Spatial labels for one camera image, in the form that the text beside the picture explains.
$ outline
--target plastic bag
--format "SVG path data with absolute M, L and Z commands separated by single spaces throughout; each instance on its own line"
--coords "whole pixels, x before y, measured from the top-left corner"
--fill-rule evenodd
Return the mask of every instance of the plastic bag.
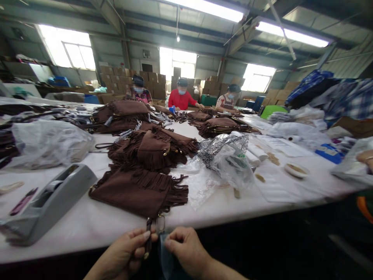
M 296 122 L 278 122 L 267 130 L 267 134 L 285 139 L 291 136 L 301 136 L 303 139 L 298 141 L 297 144 L 311 151 L 315 151 L 322 144 L 331 143 L 330 138 L 317 128 Z
M 63 121 L 15 123 L 12 133 L 21 155 L 6 166 L 49 168 L 82 161 L 94 145 L 91 134 Z
M 247 190 L 255 184 L 250 163 L 235 144 L 224 145 L 214 157 L 211 167 L 224 181 L 239 191 Z
M 364 185 L 373 186 L 373 175 L 368 174 L 368 166 L 356 159 L 358 154 L 372 149 L 373 137 L 358 140 L 343 162 L 334 167 L 330 173 L 344 180 L 352 179 Z

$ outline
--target blue plaid shirt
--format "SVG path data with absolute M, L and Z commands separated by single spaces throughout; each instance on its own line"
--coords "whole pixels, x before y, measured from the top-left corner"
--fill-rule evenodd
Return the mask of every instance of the blue plaid shirt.
M 330 79 L 333 78 L 334 74 L 329 71 L 323 71 L 323 70 L 313 70 L 311 73 L 308 74 L 307 77 L 305 77 L 301 83 L 298 85 L 296 89 L 290 93 L 288 98 L 285 101 L 285 104 L 289 104 L 294 98 L 304 93 L 306 90 L 318 85 L 321 83 L 324 79 Z

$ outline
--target person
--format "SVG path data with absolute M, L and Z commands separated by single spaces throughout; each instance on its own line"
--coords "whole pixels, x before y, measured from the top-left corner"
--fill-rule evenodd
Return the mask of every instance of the person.
M 145 104 L 153 106 L 152 96 L 150 92 L 144 88 L 144 85 L 144 79 L 141 76 L 134 75 L 132 77 L 132 86 L 127 90 L 126 95 L 129 98 L 135 98 Z
M 157 241 L 155 228 L 125 233 L 102 254 L 84 280 L 129 279 L 140 269 L 145 254 L 144 245 L 149 238 L 152 242 Z M 193 279 L 247 280 L 237 271 L 213 259 L 193 228 L 177 227 L 167 237 L 165 247 L 177 257 L 184 271 Z
M 216 110 L 219 112 L 230 112 L 232 114 L 239 113 L 237 109 L 234 108 L 234 98 L 241 92 L 241 88 L 236 84 L 231 84 L 228 87 L 228 92 L 220 96 L 216 102 Z
M 199 104 L 195 101 L 189 92 L 187 92 L 188 83 L 186 79 L 179 79 L 178 81 L 178 88 L 171 91 L 170 97 L 168 99 L 168 107 L 171 108 L 175 106 L 177 111 L 180 110 L 187 110 L 188 103 L 192 106 L 196 106 L 200 109 L 204 108 L 204 105 Z

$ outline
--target apron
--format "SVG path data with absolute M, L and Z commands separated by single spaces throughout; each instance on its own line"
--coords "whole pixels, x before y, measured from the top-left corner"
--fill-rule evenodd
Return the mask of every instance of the apron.
M 233 110 L 234 109 L 234 106 L 233 106 L 233 102 L 234 101 L 231 101 L 231 102 L 228 102 L 227 99 L 225 98 L 225 95 L 223 95 L 224 97 L 224 105 L 223 105 L 223 108 L 224 109 L 228 109 L 228 110 Z

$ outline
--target woman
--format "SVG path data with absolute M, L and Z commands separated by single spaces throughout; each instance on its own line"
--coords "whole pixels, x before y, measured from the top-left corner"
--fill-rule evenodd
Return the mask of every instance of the woman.
M 195 101 L 189 92 L 187 92 L 188 83 L 186 79 L 179 79 L 178 88 L 171 91 L 170 98 L 168 99 L 168 107 L 176 107 L 177 111 L 187 110 L 188 103 L 192 106 L 196 106 L 200 109 L 204 108 L 204 105 L 199 104 Z
M 134 75 L 132 77 L 132 87 L 127 90 L 126 95 L 129 98 L 135 98 L 145 104 L 153 106 L 152 96 L 150 92 L 144 88 L 144 84 L 144 79 L 141 76 Z
M 237 109 L 234 108 L 234 98 L 241 92 L 241 88 L 236 84 L 231 84 L 228 87 L 228 92 L 219 97 L 216 102 L 216 110 L 219 112 L 230 112 L 232 114 L 239 113 Z

